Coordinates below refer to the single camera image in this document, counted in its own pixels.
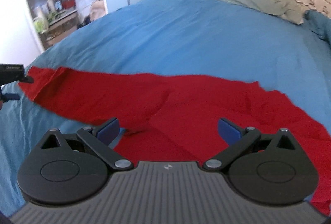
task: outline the gray ribbed plate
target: gray ribbed plate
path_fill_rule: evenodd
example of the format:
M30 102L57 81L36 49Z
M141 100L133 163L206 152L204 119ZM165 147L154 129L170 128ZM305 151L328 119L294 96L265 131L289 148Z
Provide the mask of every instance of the gray ribbed plate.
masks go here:
M312 224L325 217L308 203L288 207L254 204L230 189L220 173L196 162L141 161L114 174L96 196L80 204L45 208L26 204L15 224Z

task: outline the silver bolt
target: silver bolt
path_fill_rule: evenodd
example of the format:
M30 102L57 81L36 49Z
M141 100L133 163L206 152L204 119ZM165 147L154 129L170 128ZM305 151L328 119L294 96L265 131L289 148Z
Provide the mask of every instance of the silver bolt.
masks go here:
M118 168L128 168L131 165L131 161L127 159L120 159L115 162L115 166Z
M210 159L206 161L206 166L209 168L219 168L222 166L222 162L217 159Z

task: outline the red garment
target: red garment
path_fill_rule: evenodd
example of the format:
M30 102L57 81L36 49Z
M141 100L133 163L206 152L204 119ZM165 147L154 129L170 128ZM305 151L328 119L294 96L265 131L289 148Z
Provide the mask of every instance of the red garment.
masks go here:
M39 69L22 84L27 97L56 114L99 125L117 117L125 135L115 150L137 163L191 161L203 163L227 147L217 132L219 118L264 133L291 130L319 173L313 205L328 214L331 200L331 138L326 129L278 91L257 82L209 76L164 77L115 75L68 68Z

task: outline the white wall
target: white wall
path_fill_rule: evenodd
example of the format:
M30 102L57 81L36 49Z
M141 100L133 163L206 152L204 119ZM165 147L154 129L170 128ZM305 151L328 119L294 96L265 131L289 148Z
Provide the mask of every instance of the white wall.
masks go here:
M28 22L21 0L0 0L0 63L28 65L41 54Z

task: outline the bed sheet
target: bed sheet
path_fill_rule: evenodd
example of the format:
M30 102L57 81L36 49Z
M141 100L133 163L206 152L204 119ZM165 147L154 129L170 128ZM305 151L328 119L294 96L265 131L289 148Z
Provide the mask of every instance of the bed sheet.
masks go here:
M144 0L75 31L32 65L259 81L266 90L285 93L331 132L328 43L311 32L307 23L294 25L218 0ZM4 91L22 94L17 83L5 86ZM24 204L16 174L43 134L49 128L71 133L82 126L24 96L4 104L0 112L0 210L5 215Z

